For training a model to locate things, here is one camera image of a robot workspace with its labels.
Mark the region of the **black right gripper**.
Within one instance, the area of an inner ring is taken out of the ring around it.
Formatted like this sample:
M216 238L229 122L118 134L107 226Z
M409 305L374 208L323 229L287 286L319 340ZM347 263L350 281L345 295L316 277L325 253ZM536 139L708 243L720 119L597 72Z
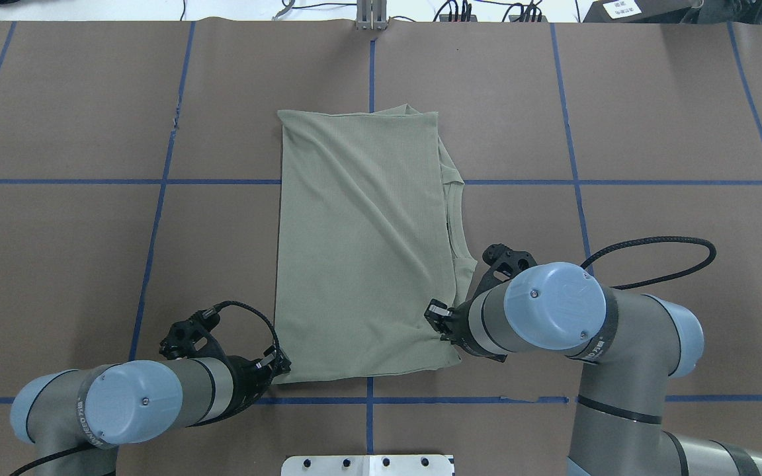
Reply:
M431 328L441 336L441 340L450 341L469 355L487 358L504 364L506 354L499 354L485 349L476 341L469 324L469 314L473 301L465 301L456 307L432 299L424 311L424 317Z

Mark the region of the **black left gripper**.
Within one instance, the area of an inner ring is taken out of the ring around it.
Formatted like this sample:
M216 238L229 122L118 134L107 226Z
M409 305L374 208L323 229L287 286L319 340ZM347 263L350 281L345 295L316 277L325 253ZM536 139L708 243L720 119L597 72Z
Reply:
M226 414L244 412L266 392L275 377L290 373L292 362L280 347L269 347L256 360L227 356L233 379L233 392Z

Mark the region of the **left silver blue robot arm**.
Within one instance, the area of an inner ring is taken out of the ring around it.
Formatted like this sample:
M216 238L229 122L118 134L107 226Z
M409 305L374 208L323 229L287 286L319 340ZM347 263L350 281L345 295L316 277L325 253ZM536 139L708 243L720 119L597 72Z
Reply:
M253 361L133 360L37 377L10 409L13 433L38 455L15 474L114 475L119 447L232 418L260 400L290 365L270 347Z

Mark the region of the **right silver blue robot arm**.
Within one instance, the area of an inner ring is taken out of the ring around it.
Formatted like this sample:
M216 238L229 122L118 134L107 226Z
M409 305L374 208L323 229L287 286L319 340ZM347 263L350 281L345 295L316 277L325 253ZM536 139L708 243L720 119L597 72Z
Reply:
M662 427L669 380L695 369L704 332L692 311L602 286L568 262L530 267L425 317L443 340L481 358L548 350L583 362L569 475L762 475L762 454Z

